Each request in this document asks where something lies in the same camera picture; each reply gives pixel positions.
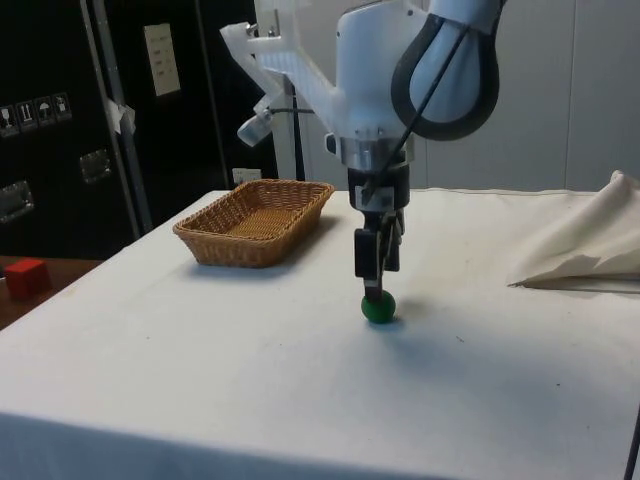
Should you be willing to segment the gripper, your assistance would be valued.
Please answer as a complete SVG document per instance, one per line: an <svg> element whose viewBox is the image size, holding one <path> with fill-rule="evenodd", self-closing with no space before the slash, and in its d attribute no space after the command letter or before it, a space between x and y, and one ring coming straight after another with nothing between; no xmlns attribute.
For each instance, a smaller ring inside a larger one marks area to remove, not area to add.
<svg viewBox="0 0 640 480"><path fill-rule="evenodd" d="M390 169L367 203L362 200L363 192L374 173L348 169L347 175L349 202L354 209L370 213L396 211L388 222L385 270L399 271L400 246L405 233L403 208L410 201L410 167ZM382 299L381 242L379 228L361 228L354 232L355 276L363 281L368 301Z"/></svg>

